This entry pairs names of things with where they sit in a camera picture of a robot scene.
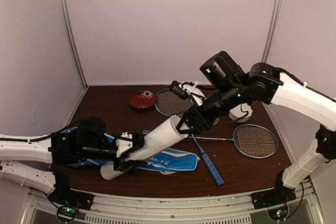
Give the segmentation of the white shuttlecock tube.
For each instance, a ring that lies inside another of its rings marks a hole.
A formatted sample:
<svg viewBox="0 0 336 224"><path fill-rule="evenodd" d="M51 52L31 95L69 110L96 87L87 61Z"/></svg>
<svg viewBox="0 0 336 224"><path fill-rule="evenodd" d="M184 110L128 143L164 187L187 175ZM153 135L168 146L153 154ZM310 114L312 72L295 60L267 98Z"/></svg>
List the white shuttlecock tube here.
<svg viewBox="0 0 336 224"><path fill-rule="evenodd" d="M162 152L181 140L187 138L187 134L183 134L183 130L189 130L190 127L182 122L179 116L172 116L166 119L163 123L153 129L144 137L144 146L134 152L131 152L124 159L126 165L129 161L147 161L156 154Z"/></svg>

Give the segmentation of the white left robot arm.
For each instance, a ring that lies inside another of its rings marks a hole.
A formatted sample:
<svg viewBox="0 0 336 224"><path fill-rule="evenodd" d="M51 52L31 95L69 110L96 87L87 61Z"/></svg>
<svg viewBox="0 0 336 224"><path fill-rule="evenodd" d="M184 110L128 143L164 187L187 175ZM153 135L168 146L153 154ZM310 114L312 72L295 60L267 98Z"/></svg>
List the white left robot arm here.
<svg viewBox="0 0 336 224"><path fill-rule="evenodd" d="M71 205L76 197L66 175L43 172L23 165L23 161L46 164L77 164L88 159L111 161L112 169L126 172L146 165L132 154L143 149L144 138L138 134L119 136L101 130L72 129L41 137L1 137L1 177L55 195L64 205Z"/></svg>

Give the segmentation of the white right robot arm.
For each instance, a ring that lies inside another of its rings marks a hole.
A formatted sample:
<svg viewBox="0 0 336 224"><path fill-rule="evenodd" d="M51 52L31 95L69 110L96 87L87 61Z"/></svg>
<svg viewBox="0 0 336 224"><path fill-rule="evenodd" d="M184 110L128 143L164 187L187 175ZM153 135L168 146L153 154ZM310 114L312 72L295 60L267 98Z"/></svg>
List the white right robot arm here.
<svg viewBox="0 0 336 224"><path fill-rule="evenodd" d="M269 192L272 203L281 203L289 196L289 189L335 158L334 98L309 87L287 70L264 62L254 64L245 73L225 51L212 56L200 70L215 91L202 105L194 105L183 114L176 127L181 134L201 134L212 127L216 118L254 101L283 106L320 123L309 148L280 173L280 184Z"/></svg>

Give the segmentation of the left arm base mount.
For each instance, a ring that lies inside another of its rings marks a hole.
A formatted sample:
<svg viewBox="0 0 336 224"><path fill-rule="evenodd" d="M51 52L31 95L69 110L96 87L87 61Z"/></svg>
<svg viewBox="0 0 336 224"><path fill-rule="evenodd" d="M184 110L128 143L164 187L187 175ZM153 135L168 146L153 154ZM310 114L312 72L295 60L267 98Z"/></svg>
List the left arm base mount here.
<svg viewBox="0 0 336 224"><path fill-rule="evenodd" d="M94 195L76 190L46 194L49 202L56 208L56 217L64 223L72 222L80 214L80 210L90 210Z"/></svg>

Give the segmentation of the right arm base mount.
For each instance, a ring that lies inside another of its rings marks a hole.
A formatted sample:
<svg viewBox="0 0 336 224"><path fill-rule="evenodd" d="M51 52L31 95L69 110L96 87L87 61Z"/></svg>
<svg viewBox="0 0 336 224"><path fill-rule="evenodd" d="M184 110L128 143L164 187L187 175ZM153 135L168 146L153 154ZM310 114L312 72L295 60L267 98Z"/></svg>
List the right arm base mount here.
<svg viewBox="0 0 336 224"><path fill-rule="evenodd" d="M296 199L296 194L292 189L283 191L273 188L252 193L251 199L255 210L265 208L272 221L281 222L289 217L288 203Z"/></svg>

